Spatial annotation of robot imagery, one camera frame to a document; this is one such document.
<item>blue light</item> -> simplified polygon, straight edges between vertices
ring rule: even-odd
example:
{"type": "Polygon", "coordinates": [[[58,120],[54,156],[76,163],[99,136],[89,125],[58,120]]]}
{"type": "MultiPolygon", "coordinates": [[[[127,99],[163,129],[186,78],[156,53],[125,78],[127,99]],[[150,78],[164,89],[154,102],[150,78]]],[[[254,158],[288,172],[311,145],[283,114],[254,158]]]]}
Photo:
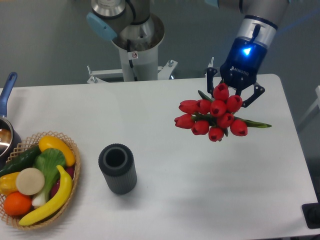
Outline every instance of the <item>blue light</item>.
{"type": "Polygon", "coordinates": [[[243,51],[244,55],[248,56],[249,53],[250,53],[250,51],[251,51],[251,47],[245,48],[245,49],[243,49],[242,51],[243,51]]]}

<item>blue pan handle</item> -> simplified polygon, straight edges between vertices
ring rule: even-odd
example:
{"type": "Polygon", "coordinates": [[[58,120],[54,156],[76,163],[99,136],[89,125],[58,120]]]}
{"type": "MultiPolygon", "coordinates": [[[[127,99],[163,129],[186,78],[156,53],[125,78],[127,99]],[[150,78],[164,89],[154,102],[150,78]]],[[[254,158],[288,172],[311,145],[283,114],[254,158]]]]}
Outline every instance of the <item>blue pan handle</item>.
{"type": "Polygon", "coordinates": [[[0,117],[7,116],[7,103],[11,93],[12,88],[15,85],[18,74],[16,72],[11,72],[8,79],[5,82],[3,90],[0,95],[0,117]]]}

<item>artificial vegetable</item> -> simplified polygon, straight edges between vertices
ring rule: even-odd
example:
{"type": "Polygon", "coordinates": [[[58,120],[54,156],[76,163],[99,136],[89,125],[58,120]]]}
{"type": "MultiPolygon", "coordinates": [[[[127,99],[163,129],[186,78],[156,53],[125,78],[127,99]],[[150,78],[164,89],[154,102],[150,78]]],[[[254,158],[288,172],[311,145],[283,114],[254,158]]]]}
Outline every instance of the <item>artificial vegetable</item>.
{"type": "Polygon", "coordinates": [[[40,154],[41,151],[38,145],[25,150],[4,165],[4,167],[0,170],[0,177],[7,174],[20,172],[23,169],[32,167],[36,157],[40,154]]]}
{"type": "Polygon", "coordinates": [[[45,176],[39,169],[28,167],[19,173],[15,185],[20,193],[34,195],[44,187],[45,176]]]}
{"type": "Polygon", "coordinates": [[[9,194],[3,203],[3,210],[10,216],[24,215],[31,209],[31,198],[16,191],[9,194]]]}
{"type": "Polygon", "coordinates": [[[16,179],[19,172],[13,172],[0,177],[0,194],[9,195],[17,192],[16,179]]]}
{"type": "Polygon", "coordinates": [[[41,153],[34,161],[34,167],[44,175],[44,186],[40,192],[33,196],[32,205],[38,208],[49,200],[50,190],[59,179],[57,165],[66,166],[64,154],[54,148],[49,148],[41,153]]]}
{"type": "Polygon", "coordinates": [[[30,226],[47,218],[67,202],[72,190],[72,179],[61,165],[56,166],[56,168],[60,173],[60,187],[58,192],[45,205],[25,215],[19,221],[21,226],[30,226]]]}
{"type": "MultiPolygon", "coordinates": [[[[75,169],[72,166],[69,166],[65,169],[65,171],[70,175],[70,177],[72,179],[74,179],[74,175],[75,175],[75,169]]],[[[56,182],[56,184],[53,185],[53,187],[51,188],[50,191],[50,199],[52,199],[54,197],[54,195],[57,194],[58,190],[60,187],[60,179],[56,182]]]]}
{"type": "Polygon", "coordinates": [[[59,149],[65,157],[65,163],[67,167],[73,166],[76,162],[75,156],[67,144],[55,136],[43,136],[39,140],[39,148],[41,152],[45,151],[46,149],[59,149]]]}

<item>bok choy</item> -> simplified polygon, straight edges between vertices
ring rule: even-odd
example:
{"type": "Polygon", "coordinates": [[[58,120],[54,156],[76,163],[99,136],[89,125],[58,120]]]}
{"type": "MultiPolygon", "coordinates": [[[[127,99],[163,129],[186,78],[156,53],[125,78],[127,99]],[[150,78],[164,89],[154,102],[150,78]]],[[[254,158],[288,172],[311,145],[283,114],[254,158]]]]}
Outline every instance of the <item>bok choy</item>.
{"type": "Polygon", "coordinates": [[[49,200],[51,188],[60,177],[57,165],[66,167],[64,154],[55,148],[43,151],[34,161],[33,167],[39,169],[44,175],[44,187],[32,198],[32,205],[38,208],[49,200]]]}

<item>black cable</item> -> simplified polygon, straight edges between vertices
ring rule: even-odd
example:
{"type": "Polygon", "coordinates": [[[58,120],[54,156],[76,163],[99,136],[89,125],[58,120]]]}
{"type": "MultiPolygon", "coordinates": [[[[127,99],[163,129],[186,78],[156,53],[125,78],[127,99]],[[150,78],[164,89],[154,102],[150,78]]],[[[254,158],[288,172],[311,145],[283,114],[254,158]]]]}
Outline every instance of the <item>black cable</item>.
{"type": "Polygon", "coordinates": [[[135,20],[137,15],[136,15],[136,9],[135,9],[134,5],[130,2],[130,0],[125,0],[125,1],[129,5],[129,7],[131,8],[133,20],[135,20]]]}
{"type": "Polygon", "coordinates": [[[252,44],[255,41],[256,37],[259,35],[260,29],[261,29],[261,25],[260,24],[256,24],[254,26],[254,30],[253,30],[253,33],[252,33],[252,38],[249,41],[249,45],[252,44]]]}
{"type": "MultiPolygon", "coordinates": [[[[130,52],[130,44],[131,44],[131,41],[128,39],[126,41],[126,51],[129,53],[130,52]]],[[[133,73],[133,79],[135,82],[138,81],[138,78],[137,78],[137,75],[135,73],[135,70],[134,70],[134,64],[132,62],[132,59],[129,60],[129,65],[130,65],[130,68],[132,69],[132,73],[133,73]]]]}
{"type": "Polygon", "coordinates": [[[243,4],[244,4],[244,3],[243,3],[243,0],[240,0],[240,1],[239,1],[239,10],[240,10],[240,13],[242,13],[242,14],[244,13],[243,4]]]}

